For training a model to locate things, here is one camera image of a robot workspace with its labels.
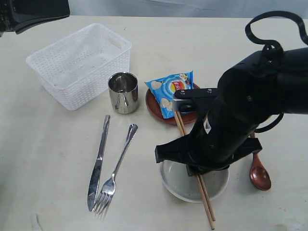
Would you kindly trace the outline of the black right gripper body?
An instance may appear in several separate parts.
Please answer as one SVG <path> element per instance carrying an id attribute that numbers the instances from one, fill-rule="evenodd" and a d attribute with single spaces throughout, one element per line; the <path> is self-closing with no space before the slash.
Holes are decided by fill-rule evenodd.
<path id="1" fill-rule="evenodd" d="M 192 154 L 197 157 L 192 166 L 224 170 L 262 150 L 260 141 L 250 137 L 256 127 L 250 121 L 240 120 L 227 108 L 211 108 L 203 122 L 190 133 Z"/>

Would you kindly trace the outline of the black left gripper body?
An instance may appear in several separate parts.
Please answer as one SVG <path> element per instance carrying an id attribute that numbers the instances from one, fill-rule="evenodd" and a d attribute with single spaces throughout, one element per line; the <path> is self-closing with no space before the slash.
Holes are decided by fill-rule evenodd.
<path id="1" fill-rule="evenodd" d="M 4 32 L 11 32 L 11 7 L 9 0 L 0 0 L 0 36 L 2 37 Z"/>

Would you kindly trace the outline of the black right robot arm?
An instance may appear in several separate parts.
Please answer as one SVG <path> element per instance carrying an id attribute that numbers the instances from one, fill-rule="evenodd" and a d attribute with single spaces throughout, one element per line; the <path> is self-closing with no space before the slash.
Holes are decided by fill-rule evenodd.
<path id="1" fill-rule="evenodd" d="M 227 169 L 262 149 L 253 133 L 272 129 L 285 114 L 308 112 L 308 50 L 285 51 L 273 39 L 247 38 L 263 46 L 224 72 L 216 88 L 177 90 L 173 107 L 196 112 L 191 132 L 155 148 L 157 163 L 186 165 L 188 175 Z"/>

